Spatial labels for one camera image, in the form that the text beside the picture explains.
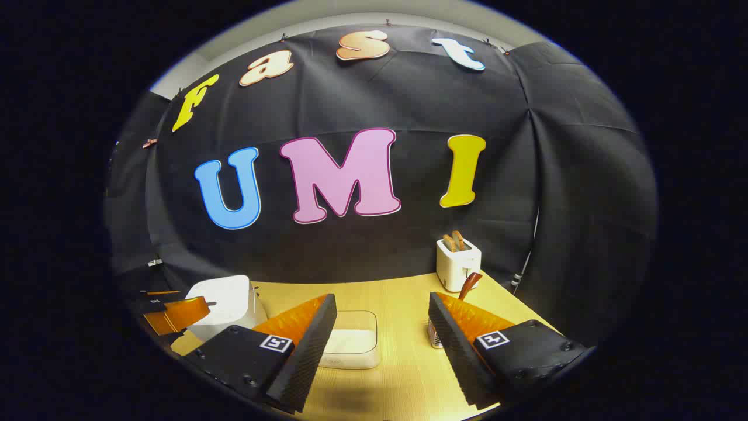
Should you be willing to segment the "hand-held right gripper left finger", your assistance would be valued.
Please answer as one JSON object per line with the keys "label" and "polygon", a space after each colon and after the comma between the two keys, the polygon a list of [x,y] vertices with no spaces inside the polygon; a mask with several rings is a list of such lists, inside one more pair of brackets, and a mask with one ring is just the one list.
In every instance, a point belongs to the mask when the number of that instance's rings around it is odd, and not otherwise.
{"label": "hand-held right gripper left finger", "polygon": [[302,412],[336,318],[334,294],[323,294],[253,329],[230,325],[184,362],[241,399]]}

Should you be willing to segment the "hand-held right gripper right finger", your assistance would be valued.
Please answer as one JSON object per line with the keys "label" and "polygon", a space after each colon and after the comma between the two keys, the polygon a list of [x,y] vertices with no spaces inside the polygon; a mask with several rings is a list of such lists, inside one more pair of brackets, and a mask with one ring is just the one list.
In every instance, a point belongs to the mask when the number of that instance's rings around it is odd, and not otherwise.
{"label": "hand-held right gripper right finger", "polygon": [[539,320],[508,322],[438,291],[430,293],[428,316],[467,403],[478,409],[526,401],[588,355]]}

